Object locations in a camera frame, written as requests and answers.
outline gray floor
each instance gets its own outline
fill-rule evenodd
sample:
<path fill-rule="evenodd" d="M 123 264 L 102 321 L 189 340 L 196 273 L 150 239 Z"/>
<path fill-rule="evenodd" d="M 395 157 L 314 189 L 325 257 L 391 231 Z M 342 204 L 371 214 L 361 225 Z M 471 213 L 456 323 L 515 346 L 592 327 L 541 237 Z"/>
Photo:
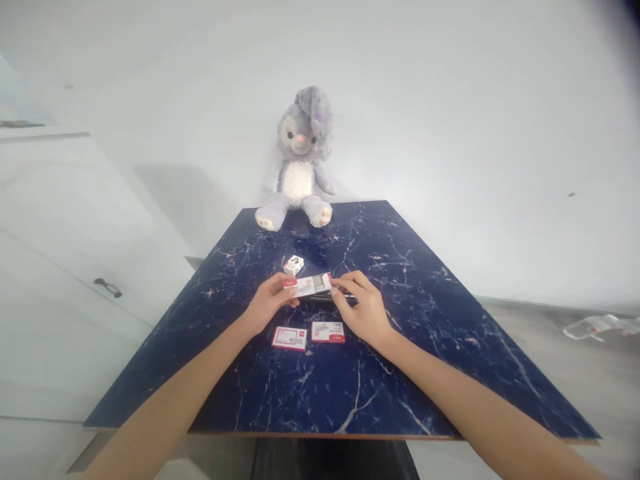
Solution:
<path fill-rule="evenodd" d="M 616 332 L 606 342 L 571 340 L 562 328 L 587 316 L 542 305 L 479 299 L 488 312 L 603 436 L 600 447 L 576 450 L 611 479 L 640 477 L 640 335 Z M 82 471 L 100 450 L 98 435 L 74 464 Z M 497 476 L 464 442 L 407 442 L 420 478 L 494 479 Z M 248 479 L 254 441 L 189 436 L 175 458 L 188 457 L 212 480 Z"/>

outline bunny foot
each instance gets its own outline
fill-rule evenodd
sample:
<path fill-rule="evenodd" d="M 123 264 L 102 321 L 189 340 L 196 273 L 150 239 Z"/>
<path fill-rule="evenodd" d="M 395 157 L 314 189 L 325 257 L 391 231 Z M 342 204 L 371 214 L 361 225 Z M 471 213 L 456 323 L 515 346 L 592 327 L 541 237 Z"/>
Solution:
<path fill-rule="evenodd" d="M 287 215 L 288 203 L 281 193 L 272 197 L 266 207 L 258 208 L 255 212 L 255 221 L 264 230 L 278 231 Z"/>
<path fill-rule="evenodd" d="M 314 195 L 307 197 L 302 202 L 302 208 L 309 217 L 309 222 L 316 227 L 324 227 L 331 221 L 333 209 L 330 204 Z"/>

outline small box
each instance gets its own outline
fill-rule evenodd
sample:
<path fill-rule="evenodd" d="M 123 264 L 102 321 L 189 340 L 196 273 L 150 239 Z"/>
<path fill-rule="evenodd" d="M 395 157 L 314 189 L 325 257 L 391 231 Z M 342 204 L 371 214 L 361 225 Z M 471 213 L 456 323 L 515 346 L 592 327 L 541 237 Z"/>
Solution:
<path fill-rule="evenodd" d="M 305 266 L 305 260 L 302 257 L 298 257 L 297 255 L 292 256 L 283 267 L 284 271 L 288 275 L 293 275 L 294 277 L 298 274 L 300 269 Z"/>
<path fill-rule="evenodd" d="M 289 327 L 276 327 L 271 345 L 276 348 L 305 351 L 307 349 L 307 331 Z"/>
<path fill-rule="evenodd" d="M 303 277 L 298 280 L 288 280 L 283 282 L 282 286 L 285 289 L 297 288 L 293 298 L 306 297 L 307 295 L 313 295 L 314 293 L 330 290 L 330 280 L 331 274 L 327 272 L 320 275 L 314 275 L 312 277 Z"/>
<path fill-rule="evenodd" d="M 344 343 L 345 328 L 342 322 L 312 322 L 311 341 Z"/>

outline plush toy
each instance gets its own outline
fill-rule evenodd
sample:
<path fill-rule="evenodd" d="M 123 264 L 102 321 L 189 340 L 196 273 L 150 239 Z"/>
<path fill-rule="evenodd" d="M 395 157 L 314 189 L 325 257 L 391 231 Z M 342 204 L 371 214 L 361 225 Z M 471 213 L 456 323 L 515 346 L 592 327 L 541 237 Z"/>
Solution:
<path fill-rule="evenodd" d="M 326 94 L 318 87 L 300 90 L 278 125 L 278 148 L 284 159 L 276 193 L 255 212 L 258 225 L 278 231 L 290 209 L 304 210 L 314 227 L 331 221 L 333 210 L 316 195 L 316 186 L 335 195 L 320 166 L 331 153 L 332 132 L 333 112 Z"/>

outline blue marble table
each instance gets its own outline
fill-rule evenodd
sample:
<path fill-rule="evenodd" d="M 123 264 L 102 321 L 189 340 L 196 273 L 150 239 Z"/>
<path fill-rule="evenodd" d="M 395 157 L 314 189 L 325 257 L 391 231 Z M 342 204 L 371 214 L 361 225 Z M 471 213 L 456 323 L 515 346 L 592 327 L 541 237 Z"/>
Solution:
<path fill-rule="evenodd" d="M 566 439 L 598 433 L 558 392 L 386 201 L 337 203 L 324 229 L 290 212 L 278 233 L 244 209 L 85 422 L 116 428 L 246 308 L 293 254 L 298 277 L 360 269 L 380 288 L 394 328 Z M 271 346 L 274 328 L 340 321 L 333 304 L 283 308 L 222 376 L 192 431 L 366 438 L 459 436 L 436 406 L 348 328 L 343 345 L 306 353 Z"/>

